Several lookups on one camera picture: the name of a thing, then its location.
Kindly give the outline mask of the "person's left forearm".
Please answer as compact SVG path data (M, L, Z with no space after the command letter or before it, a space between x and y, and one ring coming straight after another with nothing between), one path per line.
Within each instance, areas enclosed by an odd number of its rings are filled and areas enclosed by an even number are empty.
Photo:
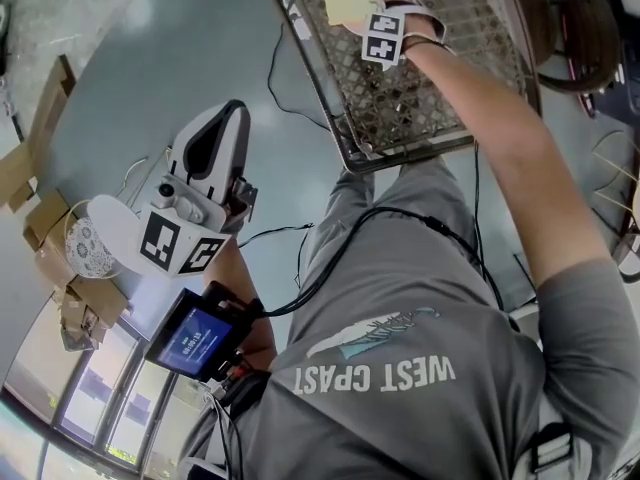
M235 238L222 250L217 260L216 279L229 288L242 302L258 298L246 262ZM243 342L242 349L248 363L256 370L268 371L277 355L274 334L268 319L256 320Z

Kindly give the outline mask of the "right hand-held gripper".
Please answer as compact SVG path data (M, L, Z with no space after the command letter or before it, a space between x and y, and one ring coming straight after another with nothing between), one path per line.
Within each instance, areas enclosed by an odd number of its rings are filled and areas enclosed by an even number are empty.
M407 32L406 17L419 16L431 23L432 35ZM403 43L410 37L424 38L443 46L446 25L420 0L381 0L364 20L361 59L379 64L383 71L399 65Z

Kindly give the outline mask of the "open cardboard box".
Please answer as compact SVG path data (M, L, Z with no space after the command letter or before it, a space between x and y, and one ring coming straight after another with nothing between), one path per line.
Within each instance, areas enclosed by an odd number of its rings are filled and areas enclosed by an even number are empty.
M98 350L108 330L114 327L129 301L106 279L76 276L68 285L56 288L53 301L60 316L60 334L67 352Z

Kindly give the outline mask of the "person's right forearm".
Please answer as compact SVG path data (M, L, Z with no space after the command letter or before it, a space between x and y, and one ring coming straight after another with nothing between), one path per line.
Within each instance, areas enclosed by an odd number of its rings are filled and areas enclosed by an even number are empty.
M611 259L550 131L499 80L427 39L409 60L439 89L482 149L537 286L576 265Z

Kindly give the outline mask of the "flat cardboard sheet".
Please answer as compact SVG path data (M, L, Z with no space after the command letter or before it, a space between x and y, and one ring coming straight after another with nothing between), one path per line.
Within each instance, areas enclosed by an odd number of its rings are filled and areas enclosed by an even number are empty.
M20 143L0 159L0 207L34 177L30 148Z

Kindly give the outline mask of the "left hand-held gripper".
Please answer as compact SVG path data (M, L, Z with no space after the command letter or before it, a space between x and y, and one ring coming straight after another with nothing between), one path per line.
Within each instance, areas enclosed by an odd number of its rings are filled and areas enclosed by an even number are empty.
M249 131L247 107L230 100L201 112L174 139L172 175L141 211L139 255L161 273L203 273L251 217L258 189L234 179L244 172ZM185 182L200 185L204 195Z

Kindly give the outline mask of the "floral patterned plate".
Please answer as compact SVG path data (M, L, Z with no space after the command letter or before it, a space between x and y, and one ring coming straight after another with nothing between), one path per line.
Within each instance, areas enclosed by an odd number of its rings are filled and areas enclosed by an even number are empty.
M106 278L115 265L88 217L77 220L66 233L65 252L71 268L84 278Z

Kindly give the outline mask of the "person's grey printed T-shirt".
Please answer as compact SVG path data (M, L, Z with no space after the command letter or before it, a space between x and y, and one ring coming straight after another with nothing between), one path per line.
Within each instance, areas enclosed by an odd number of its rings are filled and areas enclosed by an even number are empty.
M384 213L350 235L373 202ZM547 408L586 480L612 472L640 404L640 335L616 264L545 281L533 341L426 216L475 236L439 160L403 167L379 198L371 177L339 177L306 278L338 264L293 315L261 397L224 425L233 480L512 480Z

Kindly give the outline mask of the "plain white round plate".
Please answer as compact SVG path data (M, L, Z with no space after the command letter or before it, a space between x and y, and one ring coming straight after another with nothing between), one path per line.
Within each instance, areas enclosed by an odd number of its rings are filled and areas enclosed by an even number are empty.
M139 253L141 224L136 214L118 199L104 194L89 201L87 213L114 258L130 271L144 275L147 267Z

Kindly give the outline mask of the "black framed glass door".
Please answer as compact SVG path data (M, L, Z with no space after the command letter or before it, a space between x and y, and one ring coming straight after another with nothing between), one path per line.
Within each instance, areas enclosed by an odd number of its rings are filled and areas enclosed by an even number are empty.
M121 321L97 350L70 352L46 306L0 386L0 480L177 480L204 389L144 345Z

